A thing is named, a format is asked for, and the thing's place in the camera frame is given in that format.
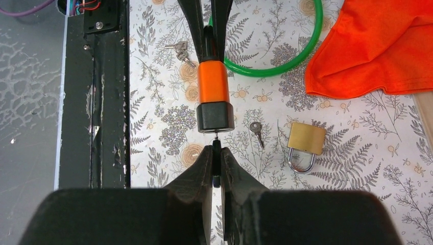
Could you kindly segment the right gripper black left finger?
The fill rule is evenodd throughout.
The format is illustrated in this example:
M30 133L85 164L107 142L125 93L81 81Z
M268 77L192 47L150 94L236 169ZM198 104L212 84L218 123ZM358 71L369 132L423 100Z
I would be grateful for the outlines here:
M20 244L210 244L212 147L163 188L60 189Z

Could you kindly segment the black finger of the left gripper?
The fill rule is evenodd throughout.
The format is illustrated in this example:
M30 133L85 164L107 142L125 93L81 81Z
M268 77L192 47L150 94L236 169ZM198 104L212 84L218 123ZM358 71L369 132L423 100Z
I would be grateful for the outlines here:
M198 61L210 60L210 27L204 26L200 0L177 0L187 20Z
M210 3L215 50L219 60L224 62L226 27L233 0L211 0Z

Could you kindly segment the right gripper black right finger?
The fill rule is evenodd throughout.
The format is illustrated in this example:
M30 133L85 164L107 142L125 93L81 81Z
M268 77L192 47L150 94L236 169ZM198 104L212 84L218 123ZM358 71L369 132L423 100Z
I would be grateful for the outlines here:
M228 244L401 244L379 199L366 191L270 190L221 150Z

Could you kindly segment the silver cable lock keys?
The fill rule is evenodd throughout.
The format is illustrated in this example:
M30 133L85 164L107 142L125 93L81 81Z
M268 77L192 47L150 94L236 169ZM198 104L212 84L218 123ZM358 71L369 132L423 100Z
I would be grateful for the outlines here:
M168 44L164 46L165 49L173 49L176 52L178 60L187 63L190 67L196 68L197 66L189 59L188 42L179 41L175 44Z

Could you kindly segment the small silver key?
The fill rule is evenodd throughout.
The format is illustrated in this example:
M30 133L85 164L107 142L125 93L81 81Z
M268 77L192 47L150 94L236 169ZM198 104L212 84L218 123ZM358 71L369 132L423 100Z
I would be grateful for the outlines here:
M249 125L249 130L257 137L258 144L260 148L264 149L264 142L262 139L261 131L262 131L262 124L260 122L252 122Z

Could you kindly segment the brass padlock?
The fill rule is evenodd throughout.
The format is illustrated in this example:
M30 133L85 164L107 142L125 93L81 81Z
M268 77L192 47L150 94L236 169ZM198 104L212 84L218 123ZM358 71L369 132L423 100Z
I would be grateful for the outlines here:
M294 122L288 138L288 165L298 174L310 172L314 165L317 155L322 154L325 141L326 130L313 125ZM301 169L293 165L292 156L294 151L302 151L311 154L311 161L307 168Z

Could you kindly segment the green cable lock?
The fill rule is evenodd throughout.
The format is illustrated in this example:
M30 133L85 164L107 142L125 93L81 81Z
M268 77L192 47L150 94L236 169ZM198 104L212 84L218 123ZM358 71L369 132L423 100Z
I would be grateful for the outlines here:
M224 58L223 64L226 66L227 69L234 72L235 74L239 74L246 77L254 77L254 78L267 78L267 77L278 76L296 68L304 60L306 60L306 58L310 54L312 54L314 48L316 47L319 41L322 32L323 19L324 19L322 1L314 0L314 6L315 6L315 25L310 40L307 43L307 45L304 47L304 49L297 56L291 59L289 62L268 69L246 68L233 63L228 58Z

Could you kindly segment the black padlock keys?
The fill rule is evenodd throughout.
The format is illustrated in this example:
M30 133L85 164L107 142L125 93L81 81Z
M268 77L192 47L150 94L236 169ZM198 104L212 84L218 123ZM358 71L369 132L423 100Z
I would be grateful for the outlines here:
M221 186L221 149L218 132L215 132L215 137L212 142L212 183L214 188L220 188Z

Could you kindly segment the floral patterned mat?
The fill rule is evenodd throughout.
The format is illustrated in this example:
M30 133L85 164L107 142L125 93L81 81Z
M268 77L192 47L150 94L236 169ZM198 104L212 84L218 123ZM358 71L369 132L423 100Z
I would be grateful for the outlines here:
M160 188L179 176L213 136L197 130L197 58L176 1L130 2L131 185ZM168 44L188 42L190 67ZM376 91L351 100L305 93L305 64L269 78L232 72L235 130L220 135L251 175L270 189L364 189L387 207L405 244L432 244L432 151L411 95ZM264 149L249 130L262 124ZM326 130L305 174L288 165L294 122ZM307 168L311 154L294 151Z

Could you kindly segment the orange t-shirt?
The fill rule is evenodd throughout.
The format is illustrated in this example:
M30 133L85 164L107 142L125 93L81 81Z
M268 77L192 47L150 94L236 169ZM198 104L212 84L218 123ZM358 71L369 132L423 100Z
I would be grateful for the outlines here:
M344 1L305 87L333 99L431 91L432 1Z

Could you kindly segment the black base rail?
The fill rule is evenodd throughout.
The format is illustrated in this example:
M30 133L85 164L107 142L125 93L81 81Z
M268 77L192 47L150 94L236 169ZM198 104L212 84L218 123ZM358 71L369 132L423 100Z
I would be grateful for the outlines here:
M54 187L130 186L129 2L65 19Z

